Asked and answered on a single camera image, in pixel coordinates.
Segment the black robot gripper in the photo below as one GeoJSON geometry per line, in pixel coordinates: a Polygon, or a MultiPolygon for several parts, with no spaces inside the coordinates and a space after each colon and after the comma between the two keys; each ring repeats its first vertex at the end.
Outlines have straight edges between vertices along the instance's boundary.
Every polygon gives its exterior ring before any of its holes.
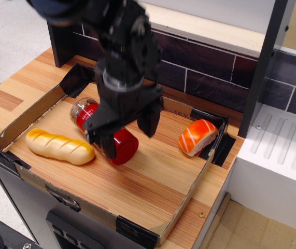
{"type": "Polygon", "coordinates": [[[90,144],[98,146],[107,158],[116,158],[114,134],[102,130],[116,132],[136,120],[138,127],[152,137],[163,109],[163,87],[156,83],[145,85],[143,77],[134,86],[127,87],[110,75],[105,59],[98,61],[95,75],[100,104],[84,124],[86,138],[90,144]]]}

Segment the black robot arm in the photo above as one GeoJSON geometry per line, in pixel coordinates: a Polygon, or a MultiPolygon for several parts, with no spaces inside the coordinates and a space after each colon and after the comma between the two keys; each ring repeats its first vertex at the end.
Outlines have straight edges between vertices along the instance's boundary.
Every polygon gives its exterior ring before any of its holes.
{"type": "Polygon", "coordinates": [[[108,158],[117,155],[114,134],[136,121],[152,137],[162,107],[163,87],[144,84],[161,61],[161,50],[145,9],[136,1],[30,1],[48,22],[82,22],[97,33],[104,55],[95,66],[100,104],[83,125],[87,140],[108,158]]]}

